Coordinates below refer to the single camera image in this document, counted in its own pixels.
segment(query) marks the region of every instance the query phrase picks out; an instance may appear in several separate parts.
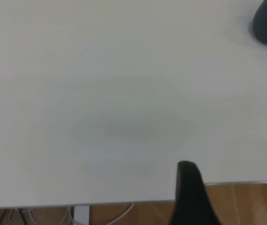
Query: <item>white cable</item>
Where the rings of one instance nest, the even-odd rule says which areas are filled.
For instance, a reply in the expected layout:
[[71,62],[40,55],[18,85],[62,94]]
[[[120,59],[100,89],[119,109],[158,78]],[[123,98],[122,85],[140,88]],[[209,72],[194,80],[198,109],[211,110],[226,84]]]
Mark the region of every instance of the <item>white cable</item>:
[[[115,220],[109,222],[109,223],[106,224],[106,225],[112,225],[112,224],[116,223],[116,222],[117,222],[118,220],[120,220],[123,216],[125,216],[125,215],[131,210],[131,208],[132,208],[133,206],[134,206],[134,203],[131,204],[131,205],[129,206],[129,208],[128,208],[128,209],[127,209],[121,216],[119,216],[118,218],[116,218]],[[72,218],[72,216],[71,216],[71,210],[70,210],[70,207],[68,207],[68,211],[69,211],[69,221],[71,220],[71,221],[72,221],[74,224],[76,224],[76,225],[86,225],[86,224],[82,224],[82,223],[79,223],[79,222],[73,220],[73,218]]]
[[28,212],[29,210],[32,211],[33,208],[25,208],[25,209],[21,210],[21,212]]
[[125,215],[130,211],[130,209],[131,209],[133,206],[134,206],[134,204],[131,204],[131,205],[129,206],[129,208],[128,208],[128,209],[127,209],[121,216],[119,216],[117,219],[111,221],[111,222],[108,223],[107,225],[112,225],[112,224],[116,223],[116,222],[117,222],[118,220],[120,220],[123,216],[125,216]]
[[14,209],[11,209],[9,214],[8,214],[8,222],[11,224],[11,225],[24,225],[24,224],[20,224],[20,223],[16,223],[12,220],[12,215],[13,215],[13,211]]
[[[29,216],[30,216],[30,219],[31,219],[31,221],[33,222],[33,224],[34,224],[34,225],[39,225],[39,224],[34,220],[32,214],[31,214],[31,209],[30,209],[30,208],[28,209],[28,212],[29,212]],[[65,212],[65,214],[64,214],[64,217],[62,218],[62,220],[59,222],[58,225],[62,225],[62,223],[65,221],[65,219],[66,219],[66,217],[67,217],[67,215],[68,215],[68,212],[69,212],[69,209],[67,208],[67,209],[66,209],[66,212]]]

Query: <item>white table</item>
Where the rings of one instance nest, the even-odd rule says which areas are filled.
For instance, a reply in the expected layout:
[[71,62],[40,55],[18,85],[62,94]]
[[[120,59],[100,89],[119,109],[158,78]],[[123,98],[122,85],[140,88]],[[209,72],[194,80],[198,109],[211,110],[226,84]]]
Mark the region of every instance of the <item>white table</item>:
[[260,0],[0,0],[0,207],[172,200],[176,167],[267,180]]

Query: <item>floor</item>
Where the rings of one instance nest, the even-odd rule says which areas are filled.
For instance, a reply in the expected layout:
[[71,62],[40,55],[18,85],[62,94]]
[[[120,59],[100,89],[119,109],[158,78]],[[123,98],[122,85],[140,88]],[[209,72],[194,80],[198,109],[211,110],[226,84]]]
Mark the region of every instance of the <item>floor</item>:
[[[267,225],[267,184],[207,187],[212,205],[224,225]],[[90,225],[105,225],[122,214],[128,205],[90,207]],[[166,225],[172,212],[171,202],[136,203],[117,225]],[[57,225],[66,208],[33,209],[39,225]],[[21,222],[17,212],[14,221]],[[3,225],[8,225],[7,217]]]

